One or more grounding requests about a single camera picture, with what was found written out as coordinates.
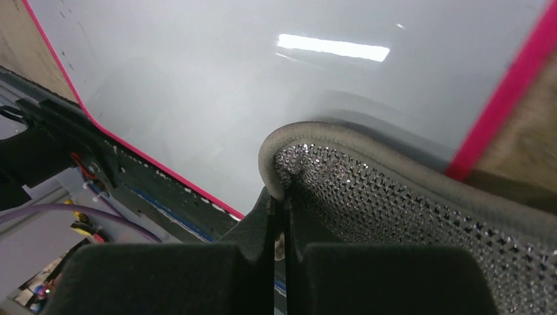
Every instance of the padded edge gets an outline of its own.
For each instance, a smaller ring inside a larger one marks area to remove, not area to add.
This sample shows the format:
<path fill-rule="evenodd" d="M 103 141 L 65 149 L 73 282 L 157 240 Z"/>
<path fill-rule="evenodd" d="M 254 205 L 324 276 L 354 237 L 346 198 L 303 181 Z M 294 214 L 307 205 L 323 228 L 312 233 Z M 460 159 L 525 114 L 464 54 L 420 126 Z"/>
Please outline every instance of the padded edge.
<path fill-rule="evenodd" d="M 557 246 L 557 217 L 457 182 L 368 136 L 331 123 L 293 123 L 277 129 L 265 139 L 259 149 L 259 173 L 269 193 L 277 200 L 284 199 L 284 189 L 275 170 L 275 156 L 287 146 L 302 143 L 330 145 L 363 163 L 378 163 L 413 183 L 411 186 L 419 186 L 422 192 L 428 192 L 426 195 L 435 196 L 431 197 L 433 200 L 439 201 L 440 197 L 493 224 L 503 224 L 545 245 Z"/>

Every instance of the wire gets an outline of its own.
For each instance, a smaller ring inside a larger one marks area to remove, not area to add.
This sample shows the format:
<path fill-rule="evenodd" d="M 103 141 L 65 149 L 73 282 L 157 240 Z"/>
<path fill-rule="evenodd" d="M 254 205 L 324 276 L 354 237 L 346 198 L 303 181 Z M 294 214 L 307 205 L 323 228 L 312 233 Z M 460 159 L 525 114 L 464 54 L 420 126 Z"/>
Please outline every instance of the wire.
<path fill-rule="evenodd" d="M 131 228 L 132 230 L 138 232 L 139 234 L 141 234 L 142 236 L 144 236 L 145 238 L 158 242 L 158 243 L 162 243 L 162 240 L 155 234 L 153 234 L 151 231 L 147 230 L 146 228 L 129 222 L 126 219 L 123 219 L 121 217 L 115 216 L 115 215 L 111 215 L 110 213 L 106 213 L 104 211 L 101 210 L 97 210 L 94 208 L 90 208 L 90 207 L 84 207 L 82 205 L 66 205 L 63 203 L 47 203 L 44 205 L 30 205 L 27 207 L 23 207 L 23 208 L 19 208 L 17 210 L 14 210 L 10 213 L 7 213 L 6 215 L 2 215 L 0 216 L 0 224 L 13 220 L 17 217 L 21 217 L 24 215 L 30 215 L 32 213 L 37 213 L 37 212 L 42 212 L 42 211 L 52 211 L 52 210 L 58 210 L 58 211 L 77 211 L 80 213 L 86 213 L 89 215 L 95 215 L 97 217 L 100 218 L 104 218 L 116 223 L 120 223 L 123 226 L 126 226 L 128 228 Z"/>
<path fill-rule="evenodd" d="M 83 178 L 83 181 L 85 182 L 85 185 L 86 187 L 88 187 L 88 189 L 90 189 L 92 192 L 96 193 L 97 195 L 100 195 L 102 193 L 102 190 L 99 187 L 97 187 L 97 185 L 93 184 L 91 180 L 87 178 L 87 176 L 83 171 L 81 172 L 81 177 Z M 120 210 L 116 209 L 116 207 L 114 207 L 110 203 L 110 201 L 108 201 L 106 198 L 99 196 L 99 200 L 103 205 L 107 206 L 110 210 L 112 210 L 112 212 L 114 212 L 117 216 L 126 219 L 125 215 L 123 215 L 123 213 Z"/>
<path fill-rule="evenodd" d="M 21 123 L 25 126 L 28 126 L 28 122 L 25 121 L 24 114 L 17 108 L 13 108 L 11 106 L 0 106 L 0 115 L 6 117 L 9 120 L 16 121 Z"/>
<path fill-rule="evenodd" d="M 81 169 L 81 171 L 85 174 L 85 176 L 89 177 L 90 179 L 96 179 L 96 176 L 89 173 L 89 171 L 83 166 L 83 164 L 81 163 L 81 158 L 79 157 L 79 155 L 75 152 L 72 152 L 72 160 L 79 166 L 79 168 Z"/>

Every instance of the electrical wiring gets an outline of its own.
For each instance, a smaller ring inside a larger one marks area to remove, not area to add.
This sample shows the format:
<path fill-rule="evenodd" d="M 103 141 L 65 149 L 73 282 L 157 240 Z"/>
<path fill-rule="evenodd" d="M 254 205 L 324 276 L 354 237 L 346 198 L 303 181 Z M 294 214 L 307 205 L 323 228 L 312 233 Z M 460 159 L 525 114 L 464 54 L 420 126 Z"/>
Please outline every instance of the electrical wiring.
<path fill-rule="evenodd" d="M 116 215 L 111 215 L 110 213 L 106 213 L 104 211 L 101 210 L 97 210 L 97 209 L 93 209 L 90 207 L 84 207 L 82 205 L 67 205 L 64 203 L 48 203 L 48 204 L 44 204 L 44 205 L 30 205 L 27 207 L 23 207 L 17 210 L 14 210 L 10 213 L 7 213 L 5 215 L 0 216 L 0 224 L 13 220 L 17 217 L 21 217 L 24 215 L 30 215 L 32 213 L 37 213 L 37 212 L 42 212 L 42 211 L 77 211 L 79 213 L 87 213 L 88 215 L 94 215 L 103 219 L 107 219 L 116 223 L 119 223 L 123 226 L 126 226 L 136 232 L 138 232 L 139 234 L 141 234 L 142 236 L 144 236 L 145 238 L 147 238 L 148 240 L 152 240 L 154 242 L 158 242 L 161 243 L 162 240 L 155 234 L 153 234 L 151 231 L 147 230 L 146 228 L 132 223 L 126 219 L 123 219 L 121 217 L 118 217 Z"/>
<path fill-rule="evenodd" d="M 91 225 L 83 222 L 74 222 L 70 228 L 84 236 L 93 236 L 97 232 Z"/>
<path fill-rule="evenodd" d="M 87 187 L 88 189 L 90 189 L 92 192 L 96 193 L 98 196 L 98 200 L 105 205 L 107 208 L 109 208 L 112 212 L 114 212 L 114 214 L 116 214 L 117 216 L 126 219 L 126 217 L 123 215 L 122 212 L 120 212 L 120 210 L 116 209 L 116 207 L 114 207 L 106 198 L 99 196 L 102 193 L 102 190 L 97 187 L 97 185 L 93 184 L 85 175 L 85 173 L 82 171 L 81 172 L 81 177 L 83 178 L 83 181 L 85 181 L 85 187 Z"/>
<path fill-rule="evenodd" d="M 0 106 L 0 115 L 23 125 L 28 125 L 28 122 L 25 121 L 23 113 L 17 108 L 7 105 Z"/>
<path fill-rule="evenodd" d="M 79 155 L 75 152 L 72 152 L 72 154 L 70 155 L 72 157 L 72 160 L 78 165 L 78 167 L 81 169 L 81 171 L 90 179 L 96 179 L 97 177 L 91 173 L 89 173 L 89 171 L 83 166 L 82 162 L 81 162 L 81 158 L 79 157 Z"/>

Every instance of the pink edge trim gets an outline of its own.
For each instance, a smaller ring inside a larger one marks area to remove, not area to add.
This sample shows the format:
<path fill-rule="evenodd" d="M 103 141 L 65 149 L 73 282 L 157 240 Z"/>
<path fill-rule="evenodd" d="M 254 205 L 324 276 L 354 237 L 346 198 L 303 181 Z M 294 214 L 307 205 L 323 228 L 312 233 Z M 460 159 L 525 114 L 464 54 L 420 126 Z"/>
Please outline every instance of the pink edge trim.
<path fill-rule="evenodd" d="M 43 28 L 41 27 L 41 24 L 39 23 L 39 20 L 37 19 L 37 16 L 35 15 L 35 13 L 33 12 L 33 9 L 31 8 L 31 5 L 29 4 L 28 0 L 22 0 L 23 4 L 25 5 L 25 8 L 27 9 L 27 11 L 29 12 L 29 15 L 31 16 L 31 19 L 33 20 L 33 23 L 35 23 L 35 26 L 37 27 L 37 29 L 39 30 L 39 33 L 41 34 L 41 37 L 43 38 L 43 40 L 45 41 L 45 43 L 47 44 L 47 47 L 49 48 L 52 56 L 54 57 L 54 60 L 56 60 L 56 63 L 58 64 L 58 67 L 60 68 L 60 71 L 62 72 L 62 75 L 64 76 L 64 78 L 66 79 L 66 81 L 68 82 L 68 85 L 70 86 L 70 89 L 72 90 L 74 96 L 76 97 L 76 100 L 78 101 L 79 106 L 81 107 L 81 109 L 85 112 L 85 114 L 87 114 L 87 116 L 89 117 L 89 120 L 91 120 L 91 122 L 93 122 L 93 124 L 99 128 L 102 132 L 104 132 L 106 135 L 108 135 L 109 137 L 113 138 L 114 140 L 118 141 L 120 144 L 122 144 L 123 146 L 125 146 L 126 148 L 134 151 L 137 155 L 141 156 L 142 158 L 146 159 L 147 161 L 151 162 L 153 165 L 157 166 L 158 168 L 160 168 L 161 170 L 163 170 L 165 173 L 169 174 L 170 176 L 174 177 L 175 179 L 179 180 L 180 182 L 182 182 L 184 185 L 192 188 L 193 190 L 195 190 L 196 192 L 198 192 L 201 196 L 207 198 L 208 200 L 212 201 L 214 204 L 216 204 L 217 206 L 223 208 L 226 212 L 228 212 L 229 214 L 235 216 L 238 219 L 243 219 L 244 215 L 236 210 L 234 210 L 231 206 L 227 205 L 226 203 L 218 200 L 217 198 L 213 197 L 211 194 L 209 194 L 208 192 L 206 192 L 205 190 L 197 187 L 197 185 L 193 184 L 192 182 L 190 182 L 189 180 L 185 179 L 184 177 L 180 176 L 178 173 L 176 173 L 175 171 L 172 171 L 171 169 L 169 169 L 168 167 L 162 165 L 161 163 L 159 163 L 158 161 L 156 161 L 155 159 L 151 158 L 150 156 L 146 155 L 145 153 L 141 152 L 139 149 L 137 149 L 136 147 L 132 146 L 130 143 L 126 142 L 125 140 L 121 139 L 120 137 L 116 136 L 115 134 L 111 133 L 108 129 L 104 128 L 100 123 L 98 123 L 95 118 L 89 113 L 89 111 L 87 110 L 87 108 L 85 108 L 85 105 L 83 104 L 83 102 L 81 101 L 81 98 L 78 95 L 78 92 L 76 91 L 76 88 L 74 87 L 74 85 L 72 84 L 72 82 L 70 81 L 70 77 L 68 76 L 68 73 L 66 72 L 66 69 L 64 69 L 64 66 L 62 65 L 62 62 L 60 61 L 60 59 L 58 58 L 58 55 L 56 54 L 53 46 L 51 45 L 51 42 L 49 41 L 47 34 L 45 33 L 45 30 L 43 30 Z"/>
<path fill-rule="evenodd" d="M 445 175 L 455 180 L 466 179 L 556 47 L 557 0 L 553 0 L 468 133 Z"/>

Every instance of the black mesh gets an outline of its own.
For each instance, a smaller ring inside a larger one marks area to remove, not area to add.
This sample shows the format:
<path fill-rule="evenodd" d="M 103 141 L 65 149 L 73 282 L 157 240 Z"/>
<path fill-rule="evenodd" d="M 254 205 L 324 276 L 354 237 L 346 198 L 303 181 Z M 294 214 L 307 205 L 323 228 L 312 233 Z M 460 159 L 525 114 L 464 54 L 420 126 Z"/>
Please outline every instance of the black mesh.
<path fill-rule="evenodd" d="M 557 248 L 494 224 L 404 178 L 328 146 L 302 143 L 275 156 L 283 187 L 347 242 L 453 245 L 480 265 L 501 314 L 557 312 Z"/>

